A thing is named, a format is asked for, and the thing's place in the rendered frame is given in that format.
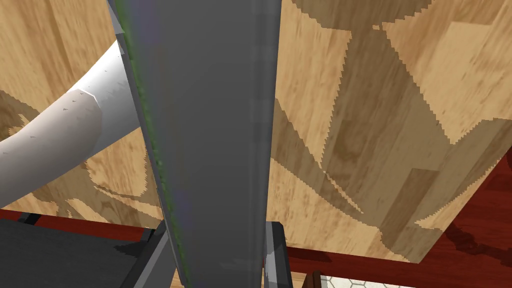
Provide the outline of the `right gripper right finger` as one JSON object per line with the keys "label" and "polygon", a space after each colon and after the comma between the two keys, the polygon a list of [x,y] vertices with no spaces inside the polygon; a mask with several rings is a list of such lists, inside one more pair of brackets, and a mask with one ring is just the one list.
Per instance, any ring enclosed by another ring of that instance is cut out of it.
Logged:
{"label": "right gripper right finger", "polygon": [[278,221],[265,223],[263,288],[293,288],[285,231]]}

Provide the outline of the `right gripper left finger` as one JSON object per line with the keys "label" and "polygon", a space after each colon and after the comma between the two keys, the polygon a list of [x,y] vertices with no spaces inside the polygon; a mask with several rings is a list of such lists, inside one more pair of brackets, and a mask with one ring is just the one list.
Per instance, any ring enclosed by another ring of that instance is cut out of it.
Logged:
{"label": "right gripper left finger", "polygon": [[125,288],[170,288],[175,272],[173,247],[163,220],[127,274]]}

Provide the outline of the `grey slab green edge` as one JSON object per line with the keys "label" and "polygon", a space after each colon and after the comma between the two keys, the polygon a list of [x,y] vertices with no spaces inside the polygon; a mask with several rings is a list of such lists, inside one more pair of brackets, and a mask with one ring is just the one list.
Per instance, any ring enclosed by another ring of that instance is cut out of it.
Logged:
{"label": "grey slab green edge", "polygon": [[261,288],[282,0],[107,0],[185,288]]}

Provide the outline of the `light wooden table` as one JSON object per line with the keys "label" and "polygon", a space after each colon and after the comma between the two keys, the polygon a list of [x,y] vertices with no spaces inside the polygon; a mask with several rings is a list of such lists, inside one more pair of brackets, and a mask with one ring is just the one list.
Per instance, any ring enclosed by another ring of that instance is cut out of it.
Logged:
{"label": "light wooden table", "polygon": [[[118,42],[113,15],[0,0],[0,142]],[[419,263],[509,148],[512,0],[281,0],[266,220],[288,245]],[[155,228],[140,121],[2,208]]]}

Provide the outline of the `white curved tube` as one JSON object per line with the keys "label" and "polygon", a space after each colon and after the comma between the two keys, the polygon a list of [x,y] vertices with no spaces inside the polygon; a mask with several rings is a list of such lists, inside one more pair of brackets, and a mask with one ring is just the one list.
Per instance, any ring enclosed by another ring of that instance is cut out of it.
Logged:
{"label": "white curved tube", "polygon": [[0,141],[0,208],[137,129],[139,119],[114,42],[65,94],[15,135]]}

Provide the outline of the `dark grey flat panel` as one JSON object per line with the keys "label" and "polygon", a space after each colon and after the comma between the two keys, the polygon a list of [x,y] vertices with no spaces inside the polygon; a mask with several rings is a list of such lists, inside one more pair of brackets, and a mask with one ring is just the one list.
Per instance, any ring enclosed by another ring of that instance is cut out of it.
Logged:
{"label": "dark grey flat panel", "polygon": [[0,288],[120,288],[146,245],[0,219]]}

